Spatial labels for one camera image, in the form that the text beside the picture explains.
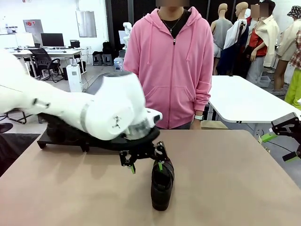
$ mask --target beige coat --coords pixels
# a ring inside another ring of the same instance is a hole
[[[255,26],[255,33],[263,40],[268,47],[268,52],[265,56],[263,66],[270,67],[275,55],[275,44],[279,34],[279,27],[273,15],[261,20]]]
[[[297,32],[301,30],[301,19],[295,20],[282,34],[282,40],[277,54],[281,60],[290,61],[297,50],[295,40]]]

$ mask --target necklace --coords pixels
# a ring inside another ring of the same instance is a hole
[[[169,31],[170,31],[170,33],[173,31],[173,28],[178,24],[178,22],[180,21],[180,19],[182,18],[182,16],[183,16],[183,14],[184,14],[184,12],[182,13],[182,15],[180,16],[180,18],[177,20],[177,22],[174,24],[174,26],[172,27],[172,28],[170,28],[166,23],[165,23],[165,21],[164,20],[162,20],[163,21],[163,23],[166,25],[166,27],[168,27],[168,29],[169,29]]]

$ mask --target navy blue garment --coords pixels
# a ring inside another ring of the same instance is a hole
[[[228,71],[233,69],[241,48],[246,46],[248,34],[249,27],[247,26],[245,32],[240,37],[239,45],[235,43],[233,46],[221,51],[221,59],[216,67],[219,75],[226,75]]]

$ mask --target hoodie pocket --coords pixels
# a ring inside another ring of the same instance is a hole
[[[163,119],[168,118],[169,87],[153,87],[145,94],[146,107],[157,110],[163,114]]]
[[[173,87],[171,120],[181,120],[194,115],[194,97],[187,87]]]

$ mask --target hoodie drawstring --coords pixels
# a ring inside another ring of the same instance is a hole
[[[151,56],[151,41],[152,41],[152,27],[153,27],[153,21],[151,22],[151,25],[150,25],[150,43],[149,43],[149,57],[147,59],[147,65],[150,65],[150,56]]]
[[[190,46],[189,46],[188,54],[187,54],[187,57],[186,57],[186,61],[190,61],[190,59],[189,59],[190,52],[191,52],[192,45],[194,44],[194,39],[195,39],[195,37],[194,37],[195,26],[196,26],[196,23],[194,23],[193,27],[192,27],[192,38],[191,38],[191,43],[190,43]]]

